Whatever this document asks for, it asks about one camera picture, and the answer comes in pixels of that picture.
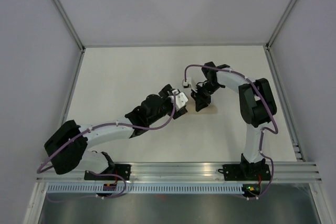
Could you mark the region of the beige cloth napkin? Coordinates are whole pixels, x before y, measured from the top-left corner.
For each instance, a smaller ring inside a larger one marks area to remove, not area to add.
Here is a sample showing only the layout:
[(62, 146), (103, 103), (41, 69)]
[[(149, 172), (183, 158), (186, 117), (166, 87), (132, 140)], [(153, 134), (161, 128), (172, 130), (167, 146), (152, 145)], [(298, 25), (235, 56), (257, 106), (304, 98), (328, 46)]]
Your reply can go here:
[(217, 114), (218, 113), (218, 108), (217, 106), (210, 104), (209, 106), (199, 110), (196, 112), (197, 114)]

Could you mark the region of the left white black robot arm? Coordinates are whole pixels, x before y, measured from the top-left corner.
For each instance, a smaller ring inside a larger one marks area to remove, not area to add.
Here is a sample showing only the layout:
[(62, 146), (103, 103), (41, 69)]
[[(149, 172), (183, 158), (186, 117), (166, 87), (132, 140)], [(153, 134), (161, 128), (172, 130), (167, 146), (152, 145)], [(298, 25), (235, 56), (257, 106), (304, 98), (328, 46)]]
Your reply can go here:
[(158, 94), (148, 95), (139, 106), (115, 121), (96, 125), (66, 121), (44, 145), (47, 162), (51, 166), (42, 164), (37, 172), (40, 174), (54, 169), (57, 175), (63, 175), (78, 169), (108, 180), (114, 176), (115, 163), (108, 153), (93, 151), (93, 147), (160, 130), (187, 113), (187, 102), (184, 92), (168, 84)]

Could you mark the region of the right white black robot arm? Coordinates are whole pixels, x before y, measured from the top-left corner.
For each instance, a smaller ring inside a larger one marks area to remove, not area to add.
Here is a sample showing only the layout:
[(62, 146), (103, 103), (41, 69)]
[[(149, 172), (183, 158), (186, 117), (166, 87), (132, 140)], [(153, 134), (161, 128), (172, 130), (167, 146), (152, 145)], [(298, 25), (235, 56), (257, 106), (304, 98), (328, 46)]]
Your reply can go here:
[(218, 172), (225, 181), (270, 181), (272, 175), (262, 144), (265, 131), (270, 129), (268, 123), (275, 123), (277, 106), (269, 81), (250, 79), (228, 65), (216, 66), (213, 62), (200, 68), (206, 80), (191, 87), (195, 111), (209, 107), (211, 96), (219, 88), (229, 88), (238, 94), (240, 114), (246, 123), (246, 143), (240, 163), (224, 164)]

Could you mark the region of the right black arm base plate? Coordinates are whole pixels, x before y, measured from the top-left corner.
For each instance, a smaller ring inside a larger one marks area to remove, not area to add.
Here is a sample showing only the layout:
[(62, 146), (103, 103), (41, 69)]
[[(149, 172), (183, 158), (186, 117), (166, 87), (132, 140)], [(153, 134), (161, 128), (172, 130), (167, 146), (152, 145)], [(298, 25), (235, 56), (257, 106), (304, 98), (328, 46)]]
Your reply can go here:
[(222, 173), (225, 181), (270, 181), (271, 171), (267, 164), (260, 168), (253, 168), (250, 171), (243, 171), (239, 164), (224, 164), (222, 166)]

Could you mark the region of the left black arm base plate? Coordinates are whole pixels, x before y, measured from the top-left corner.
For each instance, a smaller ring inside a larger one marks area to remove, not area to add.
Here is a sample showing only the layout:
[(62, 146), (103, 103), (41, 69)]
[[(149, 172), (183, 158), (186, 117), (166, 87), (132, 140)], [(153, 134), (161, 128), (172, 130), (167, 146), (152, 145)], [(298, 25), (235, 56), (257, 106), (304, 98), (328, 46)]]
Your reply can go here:
[(94, 174), (89, 171), (85, 171), (84, 180), (121, 180), (123, 178), (126, 181), (130, 180), (131, 165), (130, 164), (115, 164), (113, 170), (108, 168), (102, 174)]

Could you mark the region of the right aluminium frame post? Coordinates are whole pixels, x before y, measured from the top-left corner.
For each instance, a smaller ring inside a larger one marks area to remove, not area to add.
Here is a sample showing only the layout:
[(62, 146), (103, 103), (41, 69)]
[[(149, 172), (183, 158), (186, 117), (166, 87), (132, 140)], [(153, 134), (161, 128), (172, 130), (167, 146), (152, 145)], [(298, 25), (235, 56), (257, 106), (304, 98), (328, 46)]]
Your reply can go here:
[(277, 37), (279, 36), (281, 30), (283, 29), (286, 21), (288, 20), (291, 12), (293, 11), (294, 7), (296, 6), (296, 3), (298, 2), (298, 0), (290, 0), (284, 10), (284, 12), (282, 13), (279, 21), (277, 22), (272, 34), (270, 35), (268, 41), (265, 43), (264, 45), (264, 49), (265, 50), (270, 50), (270, 48), (272, 47), (272, 45), (275, 43)]

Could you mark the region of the aluminium frame post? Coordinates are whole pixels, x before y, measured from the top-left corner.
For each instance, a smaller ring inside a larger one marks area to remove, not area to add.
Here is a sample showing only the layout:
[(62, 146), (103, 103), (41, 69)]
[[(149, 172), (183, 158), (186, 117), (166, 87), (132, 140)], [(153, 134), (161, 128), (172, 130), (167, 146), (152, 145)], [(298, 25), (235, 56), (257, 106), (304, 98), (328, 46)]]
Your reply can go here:
[(61, 20), (63, 21), (63, 23), (65, 24), (65, 26), (68, 30), (68, 33), (70, 34), (71, 38), (73, 39), (73, 41), (75, 42), (75, 44), (79, 48), (80, 52), (84, 52), (85, 46), (83, 45), (81, 39), (79, 38), (78, 33), (76, 32), (69, 16), (67, 15), (67, 12), (66, 12), (63, 4), (61, 3), (60, 0), (51, 0), (51, 2), (54, 5), (54, 7), (56, 8), (56, 11), (60, 15)]
[(291, 12), (293, 11), (294, 7), (296, 6), (296, 3), (298, 2), (298, 0), (290, 0), (284, 10), (284, 12), (282, 13), (279, 21), (277, 22), (272, 34), (270, 35), (268, 41), (265, 43), (264, 45), (264, 49), (265, 50), (270, 50), (270, 48), (272, 47), (272, 45), (275, 43), (277, 37), (279, 36), (281, 30), (283, 29), (286, 21), (288, 20)]

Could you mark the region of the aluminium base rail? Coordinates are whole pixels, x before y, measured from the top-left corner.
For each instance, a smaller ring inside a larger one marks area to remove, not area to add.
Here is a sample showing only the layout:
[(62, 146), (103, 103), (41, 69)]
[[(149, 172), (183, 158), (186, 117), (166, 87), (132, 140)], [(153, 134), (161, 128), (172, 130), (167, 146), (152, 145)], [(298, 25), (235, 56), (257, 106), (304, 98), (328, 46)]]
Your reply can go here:
[[(258, 182), (253, 180), (227, 180), (225, 174), (218, 172), (227, 162), (204, 162), (204, 163), (174, 163), (174, 162), (145, 162), (117, 163), (116, 166), (128, 166), (126, 174), (131, 183), (244, 183)], [(322, 182), (318, 167), (314, 162), (274, 162), (273, 183), (320, 183)]]

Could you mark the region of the left aluminium frame post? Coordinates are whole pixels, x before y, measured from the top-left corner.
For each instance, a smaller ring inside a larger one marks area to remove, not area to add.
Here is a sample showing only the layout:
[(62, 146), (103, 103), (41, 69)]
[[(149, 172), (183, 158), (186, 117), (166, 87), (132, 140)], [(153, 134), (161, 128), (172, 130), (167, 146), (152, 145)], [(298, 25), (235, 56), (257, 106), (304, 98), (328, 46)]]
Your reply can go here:
[(63, 21), (63, 23), (65, 24), (65, 26), (68, 30), (68, 33), (70, 34), (71, 38), (73, 39), (73, 41), (75, 42), (75, 44), (79, 48), (80, 52), (84, 52), (85, 46), (83, 45), (81, 39), (79, 38), (78, 33), (76, 32), (69, 16), (67, 15), (67, 12), (66, 12), (63, 4), (61, 3), (60, 0), (51, 0), (51, 2), (54, 5), (54, 7), (56, 8), (56, 11), (60, 15), (61, 20)]

